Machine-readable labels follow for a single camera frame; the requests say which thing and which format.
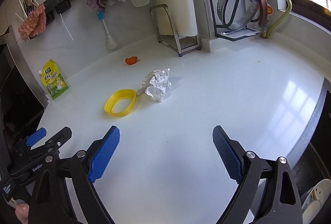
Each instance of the yellow-green hose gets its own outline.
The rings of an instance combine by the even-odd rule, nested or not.
[[[286,18],[286,16],[291,12],[292,10],[292,1],[291,0],[286,0],[287,1],[287,4],[288,4],[288,7],[287,9],[285,10],[284,14],[281,15],[281,17],[276,20],[276,22],[267,30],[266,33],[262,33],[262,37],[264,38],[269,38],[270,37],[270,34],[271,32]]]

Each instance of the orange plastic toy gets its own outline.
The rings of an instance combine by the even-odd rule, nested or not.
[[[135,64],[138,60],[138,57],[131,57],[131,58],[126,58],[125,63],[128,65]]]

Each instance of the metal cutting board stand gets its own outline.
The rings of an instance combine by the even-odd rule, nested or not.
[[[235,2],[230,21],[226,25],[217,25],[216,20],[215,20],[215,11],[214,11],[214,7],[213,7],[213,2],[212,2],[212,0],[209,0],[210,6],[211,6],[212,19],[213,19],[213,23],[214,23],[215,36],[217,38],[224,38],[229,41],[238,41],[238,40],[248,38],[251,36],[255,36],[255,35],[258,35],[261,33],[261,31],[256,30],[256,29],[251,29],[251,28],[247,27],[247,25],[238,31],[234,31],[234,32],[224,31],[224,29],[226,29],[227,27],[229,27],[232,24],[232,22],[234,20],[234,16],[237,12],[239,1],[240,0],[236,0],[236,2]],[[259,17],[257,19],[251,20],[251,22],[258,22],[258,21],[259,21]]]
[[[166,11],[173,35],[160,35],[153,13],[153,11],[158,8],[163,8]],[[166,4],[151,6],[149,8],[149,13],[151,15],[154,30],[159,43],[163,43],[165,45],[169,45],[171,48],[174,48],[177,51],[179,57],[182,57],[184,52],[195,48],[201,50],[199,33],[197,33],[196,36],[178,36],[172,13]]]

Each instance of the human hand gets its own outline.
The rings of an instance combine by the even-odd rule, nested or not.
[[[28,224],[29,205],[28,204],[16,204],[15,214],[22,224]]]

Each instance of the brown lid handle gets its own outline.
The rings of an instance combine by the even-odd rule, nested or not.
[[[260,9],[260,20],[259,26],[263,27],[268,15],[268,1],[267,0],[258,0],[259,9]]]

